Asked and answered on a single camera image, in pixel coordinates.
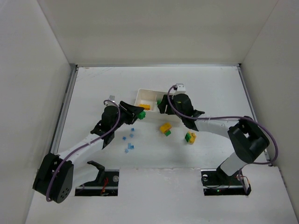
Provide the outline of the small green lego brick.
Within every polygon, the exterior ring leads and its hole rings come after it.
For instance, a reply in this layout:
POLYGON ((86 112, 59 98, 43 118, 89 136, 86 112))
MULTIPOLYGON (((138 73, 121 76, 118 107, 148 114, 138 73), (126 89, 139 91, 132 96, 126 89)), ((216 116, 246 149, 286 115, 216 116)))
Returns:
POLYGON ((140 114, 137 115, 138 119, 142 120, 146 117, 146 112, 142 111, 140 114))

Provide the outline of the yellow lego brick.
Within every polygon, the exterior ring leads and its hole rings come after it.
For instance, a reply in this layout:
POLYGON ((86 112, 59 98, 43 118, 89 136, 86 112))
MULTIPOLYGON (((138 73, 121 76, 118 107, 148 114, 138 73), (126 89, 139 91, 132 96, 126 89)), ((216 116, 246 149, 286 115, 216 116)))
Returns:
POLYGON ((138 106, 139 106, 139 107, 143 107, 144 110, 146 110, 146 111, 149 111, 149 110, 151 109, 151 106, 150 106, 150 105, 147 105, 147 104, 139 104, 138 106))

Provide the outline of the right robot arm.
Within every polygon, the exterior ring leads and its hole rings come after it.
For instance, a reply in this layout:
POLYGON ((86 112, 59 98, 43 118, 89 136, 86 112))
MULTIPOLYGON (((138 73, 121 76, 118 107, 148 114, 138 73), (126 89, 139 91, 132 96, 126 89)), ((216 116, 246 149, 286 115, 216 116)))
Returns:
POLYGON ((157 107, 161 114, 178 116, 188 129, 230 139, 234 152, 217 168, 217 175, 221 178, 236 175, 245 165, 254 163, 270 144, 269 139, 250 117, 236 118, 237 122, 204 117, 198 119, 204 112, 194 109, 186 94, 165 94, 157 107))

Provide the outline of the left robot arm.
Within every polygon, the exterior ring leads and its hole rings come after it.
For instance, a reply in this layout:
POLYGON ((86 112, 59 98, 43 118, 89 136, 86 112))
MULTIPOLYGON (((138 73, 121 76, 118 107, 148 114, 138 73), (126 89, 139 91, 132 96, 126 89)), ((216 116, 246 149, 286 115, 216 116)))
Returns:
POLYGON ((103 166, 89 159, 95 145, 105 148, 113 140, 115 131, 123 124, 132 125, 143 119, 143 107, 121 101, 105 100, 101 120, 78 144, 62 153, 45 155, 33 183, 33 190, 46 197, 47 202, 63 202, 73 185, 96 180, 103 166))

